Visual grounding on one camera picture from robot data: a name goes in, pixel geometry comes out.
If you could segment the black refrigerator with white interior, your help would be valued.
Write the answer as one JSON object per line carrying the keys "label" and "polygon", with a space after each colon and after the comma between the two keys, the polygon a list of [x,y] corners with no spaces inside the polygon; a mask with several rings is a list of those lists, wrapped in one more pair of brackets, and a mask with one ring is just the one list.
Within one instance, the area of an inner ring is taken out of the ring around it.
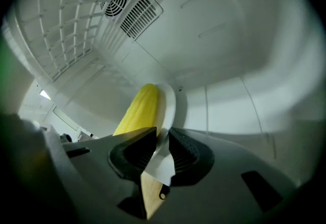
{"label": "black refrigerator with white interior", "polygon": [[326,195],[326,15],[311,0],[130,0],[55,81],[0,0],[0,149],[29,129],[112,134],[141,86],[176,94],[174,127],[248,149]]}

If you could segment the white plate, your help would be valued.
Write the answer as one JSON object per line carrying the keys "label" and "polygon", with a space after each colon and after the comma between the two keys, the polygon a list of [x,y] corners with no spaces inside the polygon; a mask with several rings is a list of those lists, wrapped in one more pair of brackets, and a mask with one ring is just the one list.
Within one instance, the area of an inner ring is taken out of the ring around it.
{"label": "white plate", "polygon": [[174,159],[169,150],[169,130],[176,114],[176,95],[167,83],[155,85],[158,88],[158,103],[155,117],[157,129],[156,149],[141,177],[149,177],[165,186],[171,185],[175,176]]}

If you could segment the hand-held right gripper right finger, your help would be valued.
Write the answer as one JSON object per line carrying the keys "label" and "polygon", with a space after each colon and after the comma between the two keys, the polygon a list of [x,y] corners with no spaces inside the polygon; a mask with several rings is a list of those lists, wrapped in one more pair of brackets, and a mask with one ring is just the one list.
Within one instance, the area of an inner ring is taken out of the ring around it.
{"label": "hand-held right gripper right finger", "polygon": [[283,202],[295,184],[236,143],[170,130],[176,162],[167,199],[150,224],[251,224]]}

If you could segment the yellow corn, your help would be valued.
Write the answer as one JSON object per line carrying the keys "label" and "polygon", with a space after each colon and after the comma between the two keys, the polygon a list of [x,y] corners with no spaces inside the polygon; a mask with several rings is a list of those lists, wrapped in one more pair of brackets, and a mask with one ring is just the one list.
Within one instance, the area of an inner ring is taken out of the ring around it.
{"label": "yellow corn", "polygon": [[145,84],[134,97],[113,136],[155,127],[159,102],[159,88],[154,84]]}

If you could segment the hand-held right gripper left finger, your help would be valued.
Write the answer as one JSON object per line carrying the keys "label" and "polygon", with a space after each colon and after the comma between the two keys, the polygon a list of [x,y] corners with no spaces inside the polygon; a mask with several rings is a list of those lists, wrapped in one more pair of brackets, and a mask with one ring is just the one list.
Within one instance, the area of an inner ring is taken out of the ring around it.
{"label": "hand-held right gripper left finger", "polygon": [[78,143],[50,132],[44,139],[73,224],[148,224],[141,174],[156,148],[154,127]]}

